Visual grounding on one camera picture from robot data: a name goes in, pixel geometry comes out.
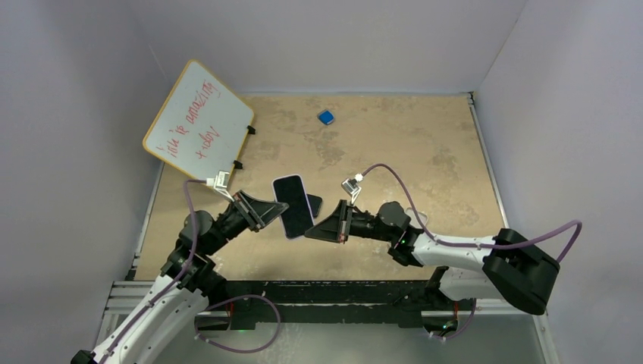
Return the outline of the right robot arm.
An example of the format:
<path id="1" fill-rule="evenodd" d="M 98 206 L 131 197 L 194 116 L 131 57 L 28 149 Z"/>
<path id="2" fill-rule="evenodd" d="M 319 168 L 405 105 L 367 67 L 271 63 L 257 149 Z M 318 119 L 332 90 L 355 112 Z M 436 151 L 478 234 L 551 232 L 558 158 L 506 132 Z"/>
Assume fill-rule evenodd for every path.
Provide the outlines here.
<path id="1" fill-rule="evenodd" d="M 531 315 L 543 315 L 560 271 L 559 262 L 525 238 L 502 228 L 494 236 L 453 237 L 452 246 L 429 237 L 398 202 L 384 203 L 376 214 L 342 200 L 326 219 L 305 232 L 307 238 L 345 243 L 361 237 L 389 243 L 388 254 L 403 266 L 433 266 L 426 287 L 428 303 L 443 309 L 453 301 L 502 299 Z"/>

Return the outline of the white phone case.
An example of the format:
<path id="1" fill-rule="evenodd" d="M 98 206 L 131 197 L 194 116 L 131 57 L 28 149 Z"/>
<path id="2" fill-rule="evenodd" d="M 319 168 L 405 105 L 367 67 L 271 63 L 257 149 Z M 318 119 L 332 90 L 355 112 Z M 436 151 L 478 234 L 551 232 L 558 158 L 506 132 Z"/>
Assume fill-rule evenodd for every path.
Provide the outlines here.
<path id="1" fill-rule="evenodd" d="M 422 212 L 415 212 L 411 207 L 405 209 L 406 215 L 409 216 L 409 226 L 418 229 L 424 229 L 428 222 L 428 216 Z"/>

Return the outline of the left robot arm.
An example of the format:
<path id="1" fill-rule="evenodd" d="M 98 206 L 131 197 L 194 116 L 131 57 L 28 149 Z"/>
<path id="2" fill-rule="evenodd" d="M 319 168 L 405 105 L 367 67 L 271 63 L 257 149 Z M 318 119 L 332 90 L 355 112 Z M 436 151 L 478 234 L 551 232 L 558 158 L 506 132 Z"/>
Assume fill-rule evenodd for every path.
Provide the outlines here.
<path id="1" fill-rule="evenodd" d="M 215 271 L 211 255 L 246 230 L 258 232 L 287 211 L 284 202 L 255 199 L 242 190 L 217 217 L 190 213 L 147 294 L 125 320 L 73 363 L 152 363 L 183 327 L 208 310 L 236 301 L 231 282 Z"/>

